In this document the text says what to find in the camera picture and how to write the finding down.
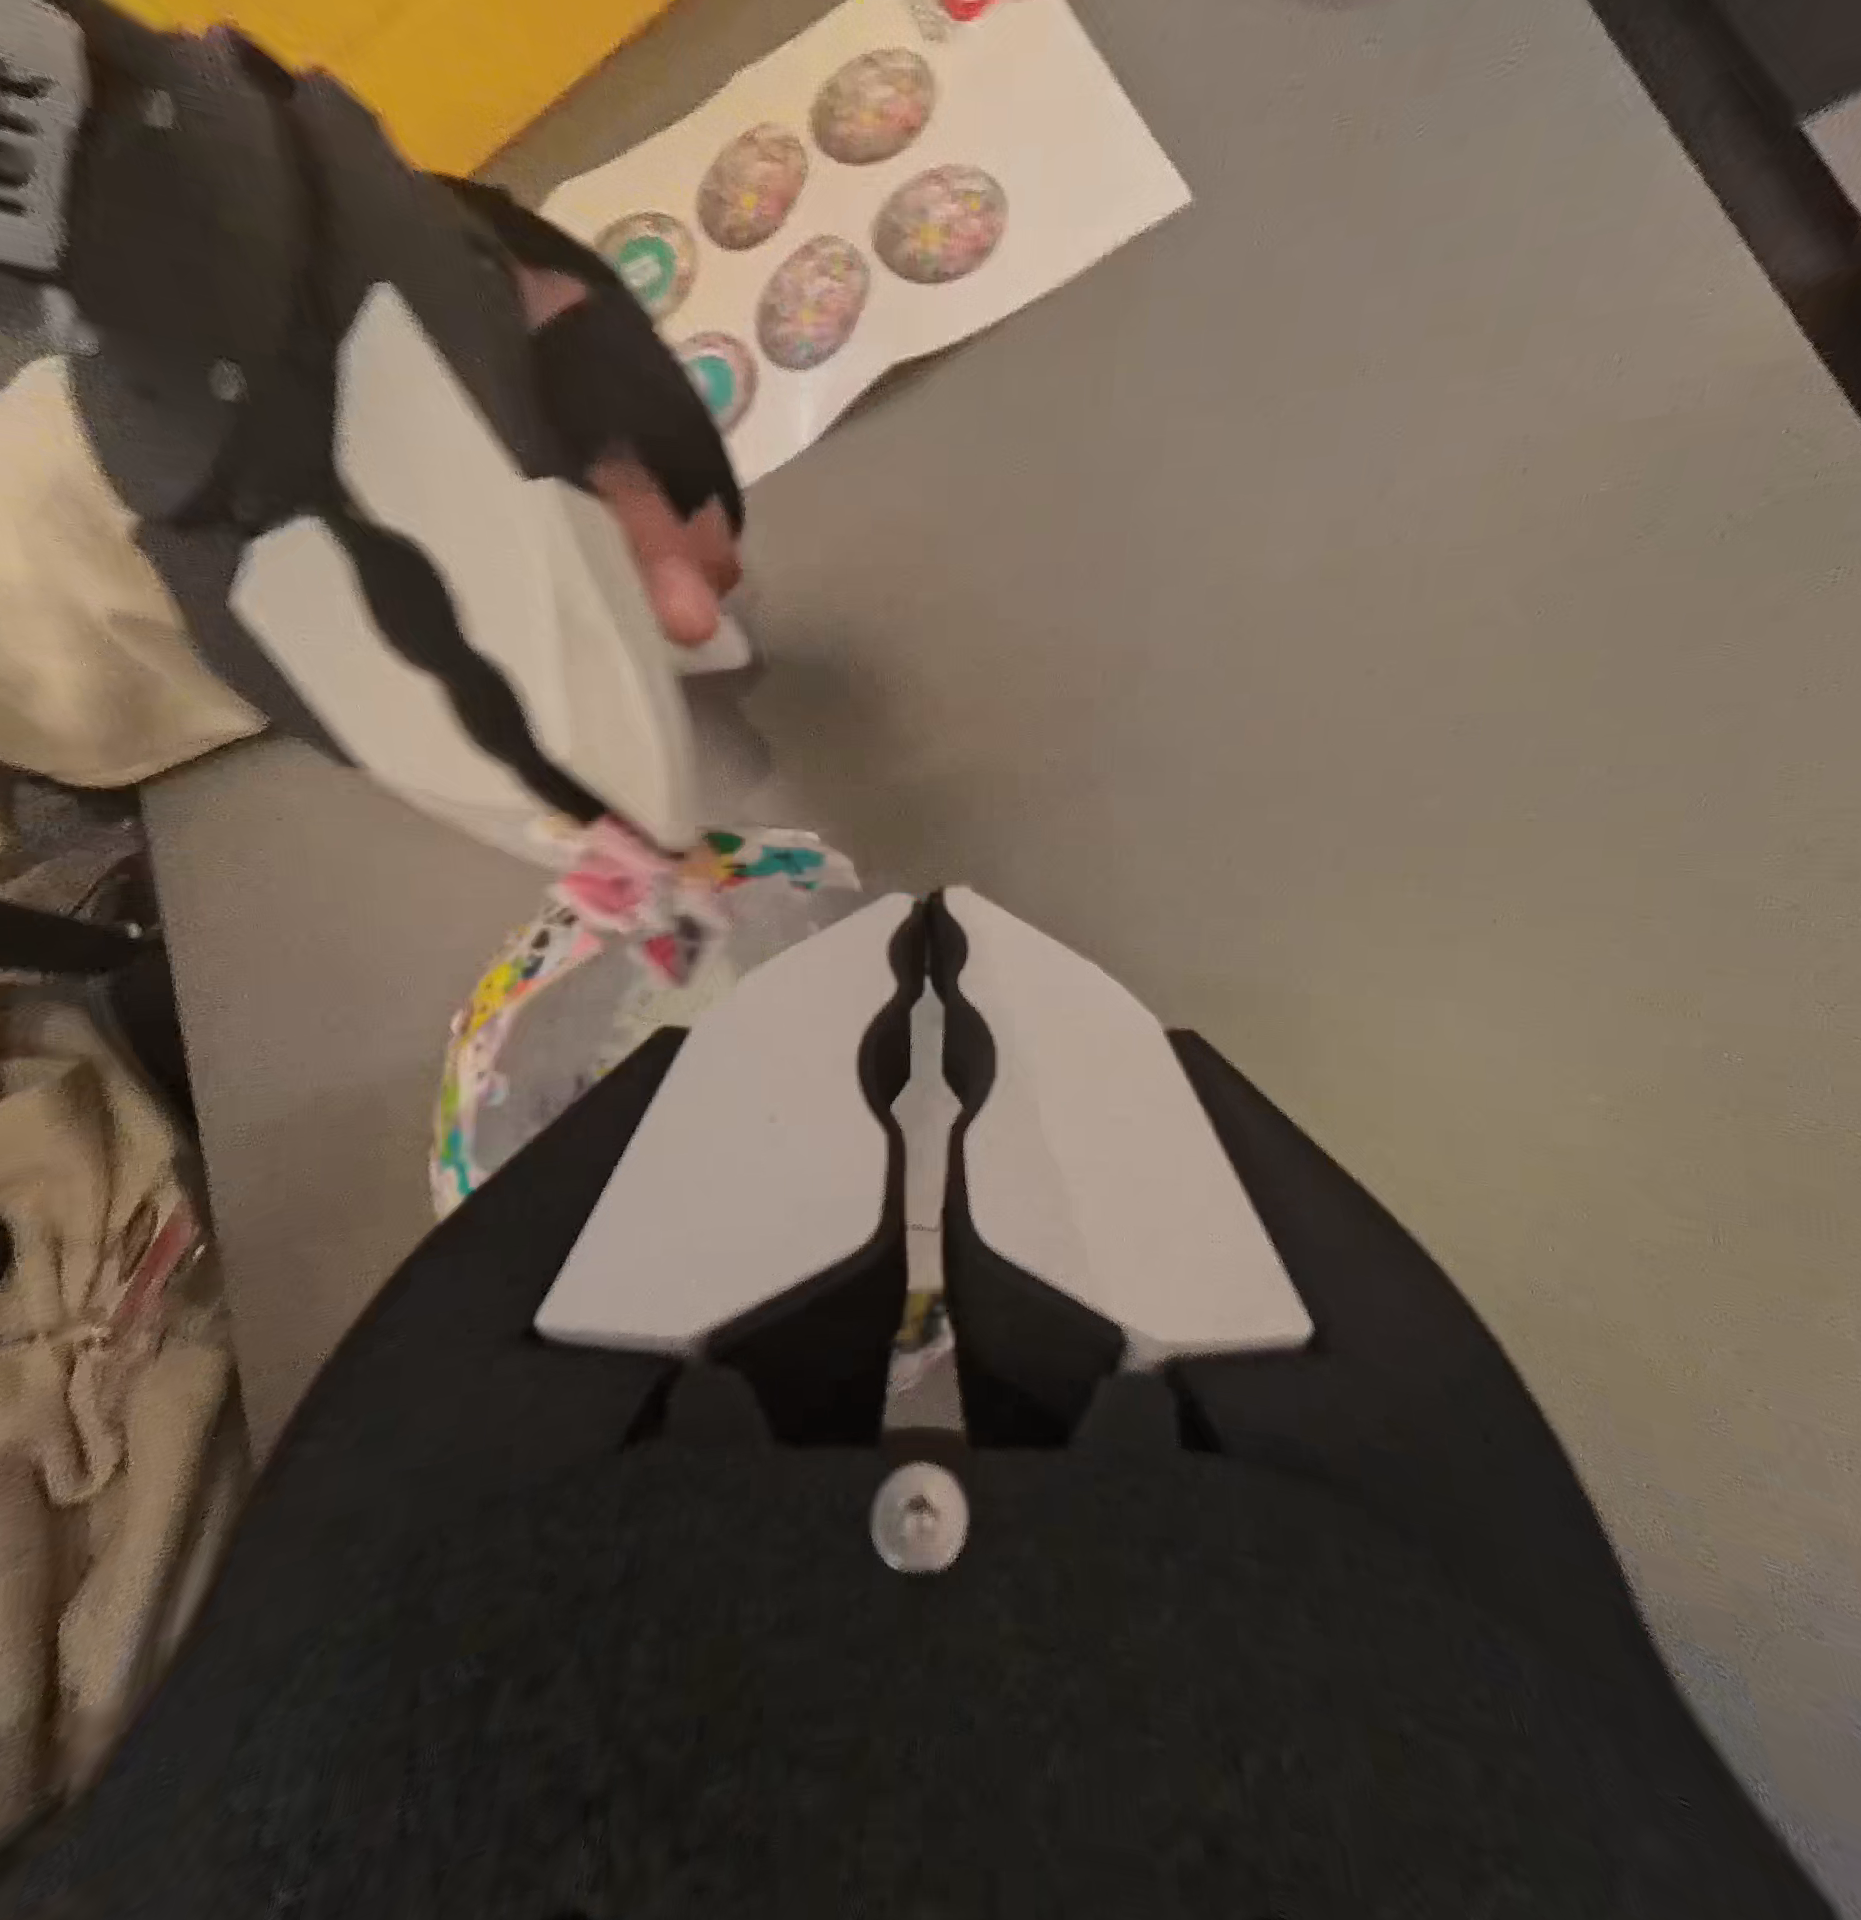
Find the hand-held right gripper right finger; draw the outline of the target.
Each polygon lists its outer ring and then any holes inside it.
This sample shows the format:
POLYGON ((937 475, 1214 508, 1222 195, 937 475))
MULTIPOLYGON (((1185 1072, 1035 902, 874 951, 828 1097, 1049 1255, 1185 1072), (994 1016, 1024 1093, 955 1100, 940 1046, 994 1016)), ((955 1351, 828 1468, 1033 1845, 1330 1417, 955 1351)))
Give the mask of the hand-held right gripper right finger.
POLYGON ((1107 1380, 1314 1325, 1163 1023, 968 887, 931 904, 959 1112, 942 1290, 968 1436, 1067 1445, 1107 1380))

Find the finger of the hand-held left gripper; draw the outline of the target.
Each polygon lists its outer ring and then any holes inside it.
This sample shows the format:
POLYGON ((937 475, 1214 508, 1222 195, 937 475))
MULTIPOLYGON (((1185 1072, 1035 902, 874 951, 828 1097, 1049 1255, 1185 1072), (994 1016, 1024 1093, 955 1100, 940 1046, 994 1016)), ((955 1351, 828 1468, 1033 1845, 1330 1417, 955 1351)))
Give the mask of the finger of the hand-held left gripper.
POLYGON ((606 820, 606 529, 537 515, 503 560, 437 557, 357 519, 247 547, 228 602, 335 752, 525 862, 606 820))
POLYGON ((402 295, 367 293, 338 360, 336 471, 367 523, 405 536, 459 638, 500 674, 538 765, 667 852, 697 834, 686 702, 649 585, 614 519, 530 478, 402 295))

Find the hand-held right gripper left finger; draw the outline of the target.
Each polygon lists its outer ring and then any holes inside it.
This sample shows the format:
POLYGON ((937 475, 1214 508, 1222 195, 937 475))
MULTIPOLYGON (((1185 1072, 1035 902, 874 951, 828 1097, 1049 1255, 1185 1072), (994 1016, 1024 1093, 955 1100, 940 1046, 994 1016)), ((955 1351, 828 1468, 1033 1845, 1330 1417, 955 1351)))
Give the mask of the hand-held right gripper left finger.
POLYGON ((727 1369, 788 1445, 877 1438, 909 1287, 895 1104, 925 960, 921 904, 887 895, 703 1015, 534 1332, 727 1369))

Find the colourful puzzle ball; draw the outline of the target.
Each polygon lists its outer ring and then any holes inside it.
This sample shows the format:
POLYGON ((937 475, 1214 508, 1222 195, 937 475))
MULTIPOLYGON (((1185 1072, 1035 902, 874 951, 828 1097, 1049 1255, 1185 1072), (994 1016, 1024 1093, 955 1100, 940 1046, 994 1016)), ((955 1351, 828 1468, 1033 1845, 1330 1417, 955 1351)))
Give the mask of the colourful puzzle ball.
POLYGON ((440 1076, 430 1171, 440 1218, 644 1044, 681 1046, 765 963, 873 900, 907 897, 865 892, 805 834, 749 836, 718 859, 744 873, 718 895, 716 925, 690 925, 707 947, 684 979, 631 934, 597 930, 568 904, 544 906, 481 979, 454 1020, 440 1076))

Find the puzzle instruction leaflet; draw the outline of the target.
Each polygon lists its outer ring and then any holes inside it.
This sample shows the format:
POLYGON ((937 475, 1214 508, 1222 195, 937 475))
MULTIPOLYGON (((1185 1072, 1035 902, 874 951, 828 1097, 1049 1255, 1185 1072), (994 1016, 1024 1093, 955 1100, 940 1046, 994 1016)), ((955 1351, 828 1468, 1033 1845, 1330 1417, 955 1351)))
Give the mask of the puzzle instruction leaflet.
POLYGON ((867 2, 541 213, 636 296, 751 484, 1187 202, 1069 4, 867 2))

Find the person's left hand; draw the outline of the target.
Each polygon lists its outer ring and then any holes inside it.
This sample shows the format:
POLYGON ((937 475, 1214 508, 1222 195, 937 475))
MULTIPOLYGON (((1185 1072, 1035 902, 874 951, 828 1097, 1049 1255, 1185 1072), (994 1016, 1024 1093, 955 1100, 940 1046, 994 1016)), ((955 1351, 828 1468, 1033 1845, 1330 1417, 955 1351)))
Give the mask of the person's left hand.
POLYGON ((561 475, 621 530, 662 634, 703 648, 743 572, 743 501, 707 403, 628 293, 510 272, 561 475))

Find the yellow box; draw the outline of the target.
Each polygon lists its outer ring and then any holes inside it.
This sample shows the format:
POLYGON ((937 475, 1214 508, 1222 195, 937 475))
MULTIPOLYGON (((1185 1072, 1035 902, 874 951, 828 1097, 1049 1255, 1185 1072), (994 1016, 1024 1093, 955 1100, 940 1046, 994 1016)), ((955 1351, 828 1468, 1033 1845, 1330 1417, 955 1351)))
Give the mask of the yellow box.
POLYGON ((470 176, 667 2, 126 2, 154 28, 231 28, 284 68, 336 79, 415 162, 470 176))

